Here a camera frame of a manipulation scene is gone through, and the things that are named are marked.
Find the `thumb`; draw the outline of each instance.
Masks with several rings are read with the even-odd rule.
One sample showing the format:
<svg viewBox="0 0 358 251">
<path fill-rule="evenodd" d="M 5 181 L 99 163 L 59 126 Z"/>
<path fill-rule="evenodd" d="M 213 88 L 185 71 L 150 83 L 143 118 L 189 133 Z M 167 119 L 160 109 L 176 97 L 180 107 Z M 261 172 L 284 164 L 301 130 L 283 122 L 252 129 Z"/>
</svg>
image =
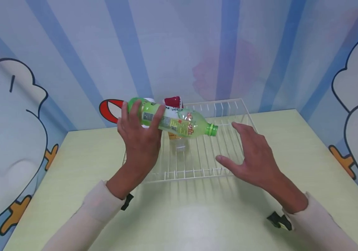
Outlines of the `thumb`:
<svg viewBox="0 0 358 251">
<path fill-rule="evenodd" d="M 231 171 L 233 174 L 238 172 L 239 165 L 236 164 L 235 162 L 233 162 L 232 159 L 227 158 L 222 155 L 217 155 L 215 157 L 215 159 L 216 159 L 216 161 L 218 161 L 219 164 L 221 164 L 224 167 L 226 167 L 227 169 L 229 169 L 229 171 Z"/>
</svg>

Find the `dish drying rack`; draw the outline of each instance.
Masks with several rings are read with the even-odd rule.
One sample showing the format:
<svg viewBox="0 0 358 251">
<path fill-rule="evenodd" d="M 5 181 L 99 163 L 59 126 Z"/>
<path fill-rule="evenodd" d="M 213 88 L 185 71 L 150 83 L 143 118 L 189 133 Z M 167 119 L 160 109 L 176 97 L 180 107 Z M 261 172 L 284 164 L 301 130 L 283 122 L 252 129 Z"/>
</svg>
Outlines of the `dish drying rack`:
<svg viewBox="0 0 358 251">
<path fill-rule="evenodd" d="M 231 175 L 215 160 L 216 155 L 226 156 L 238 164 L 243 162 L 240 137 L 231 123 L 247 124 L 255 130 L 256 127 L 241 98 L 184 104 L 184 108 L 194 109 L 208 123 L 218 125 L 217 135 L 186 138 L 185 150 L 181 151 L 176 148 L 175 140 L 169 140 L 168 133 L 163 131 L 158 160 L 143 183 Z"/>
</svg>

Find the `table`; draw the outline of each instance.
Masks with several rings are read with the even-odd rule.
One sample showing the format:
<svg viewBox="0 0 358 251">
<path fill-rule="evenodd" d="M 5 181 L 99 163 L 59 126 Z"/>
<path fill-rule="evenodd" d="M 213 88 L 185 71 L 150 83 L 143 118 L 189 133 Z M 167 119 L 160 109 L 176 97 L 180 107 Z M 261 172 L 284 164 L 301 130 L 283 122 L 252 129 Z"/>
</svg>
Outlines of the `table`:
<svg viewBox="0 0 358 251">
<path fill-rule="evenodd" d="M 280 169 L 358 243 L 358 187 L 298 112 L 251 116 Z M 69 132 L 5 251 L 41 250 L 123 155 L 116 128 Z M 305 250 L 266 220 L 280 205 L 233 176 L 144 184 L 132 194 L 90 250 Z"/>
</svg>

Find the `white sleeve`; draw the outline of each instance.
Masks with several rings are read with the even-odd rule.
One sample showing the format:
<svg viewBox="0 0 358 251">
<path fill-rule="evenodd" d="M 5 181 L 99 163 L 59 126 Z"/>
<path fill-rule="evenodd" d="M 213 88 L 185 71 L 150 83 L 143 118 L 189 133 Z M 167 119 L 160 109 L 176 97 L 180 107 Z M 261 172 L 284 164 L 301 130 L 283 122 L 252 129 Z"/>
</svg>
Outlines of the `white sleeve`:
<svg viewBox="0 0 358 251">
<path fill-rule="evenodd" d="M 304 211 L 285 215 L 292 228 L 306 240 L 311 250 L 358 251 L 358 245 L 336 224 L 332 216 L 310 193 L 306 193 L 309 205 Z"/>
<path fill-rule="evenodd" d="M 43 251 L 85 251 L 124 204 L 100 181 L 78 211 L 50 238 Z"/>
</svg>

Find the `forearm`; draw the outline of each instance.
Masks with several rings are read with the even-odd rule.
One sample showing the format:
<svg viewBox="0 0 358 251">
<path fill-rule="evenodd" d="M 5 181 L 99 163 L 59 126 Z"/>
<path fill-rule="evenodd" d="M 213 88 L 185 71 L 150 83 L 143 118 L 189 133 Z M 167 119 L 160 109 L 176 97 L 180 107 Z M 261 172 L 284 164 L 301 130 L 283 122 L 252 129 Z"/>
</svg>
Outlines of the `forearm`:
<svg viewBox="0 0 358 251">
<path fill-rule="evenodd" d="M 147 176 L 148 172 L 137 171 L 134 163 L 126 161 L 116 174 L 106 182 L 108 190 L 121 200 L 134 190 Z"/>
<path fill-rule="evenodd" d="M 264 188 L 290 214 L 303 211 L 309 205 L 308 199 L 285 175 Z"/>
<path fill-rule="evenodd" d="M 104 182 L 98 183 L 84 198 L 78 211 L 52 236 L 43 251 L 85 251 L 123 206 Z"/>
<path fill-rule="evenodd" d="M 332 216 L 309 193 L 302 193 L 283 176 L 267 189 L 283 207 L 295 232 L 311 250 L 358 251 L 358 245 L 336 224 Z"/>
</svg>

